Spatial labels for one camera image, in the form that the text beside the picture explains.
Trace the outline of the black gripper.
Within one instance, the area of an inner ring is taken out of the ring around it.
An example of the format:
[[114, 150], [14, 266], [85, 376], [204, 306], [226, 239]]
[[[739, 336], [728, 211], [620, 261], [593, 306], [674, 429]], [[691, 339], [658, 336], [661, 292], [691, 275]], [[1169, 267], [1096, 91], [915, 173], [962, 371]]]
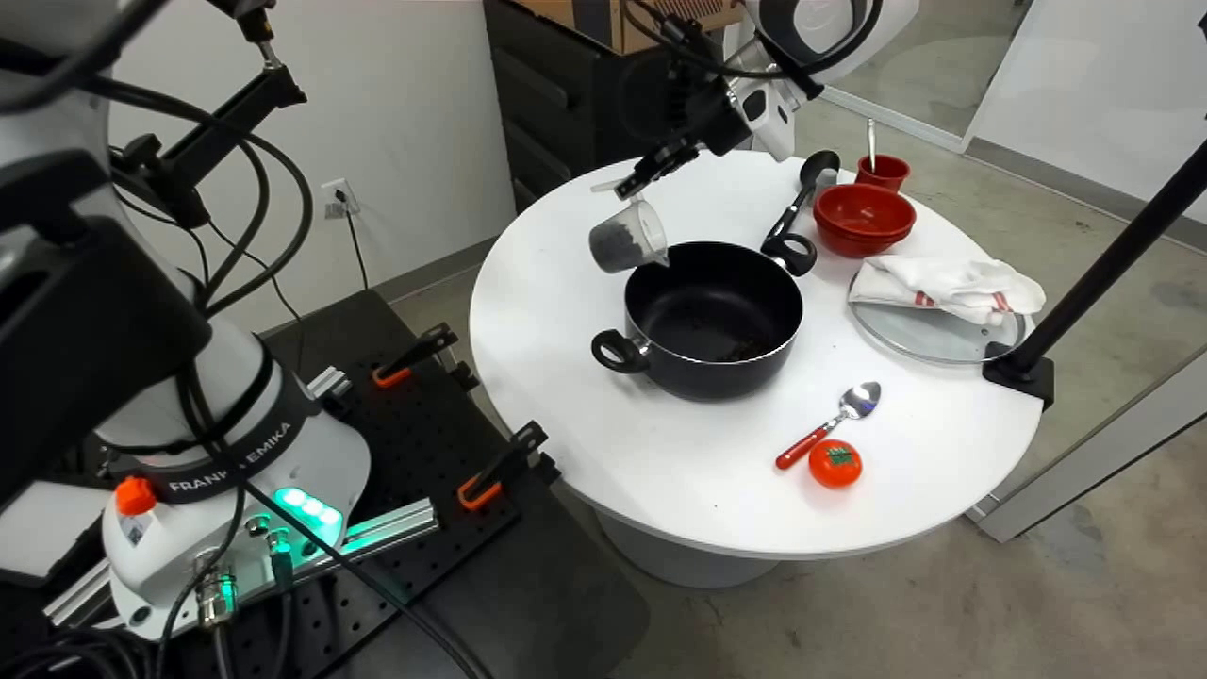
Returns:
[[666, 143], [639, 160], [634, 173], [616, 184], [620, 202], [674, 173], [699, 160], [699, 149], [728, 156], [757, 149], [773, 160], [797, 150], [797, 112], [808, 94], [791, 81], [713, 75], [699, 66], [666, 71]]

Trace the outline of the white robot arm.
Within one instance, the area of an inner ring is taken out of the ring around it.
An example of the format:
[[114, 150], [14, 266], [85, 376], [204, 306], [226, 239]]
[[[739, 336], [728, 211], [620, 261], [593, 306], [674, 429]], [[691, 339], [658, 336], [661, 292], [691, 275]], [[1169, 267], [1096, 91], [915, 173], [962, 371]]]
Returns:
[[167, 0], [0, 0], [3, 462], [102, 438], [133, 468], [102, 510], [121, 622], [167, 642], [246, 578], [347, 536], [368, 441], [267, 343], [167, 267], [114, 198], [109, 66]]

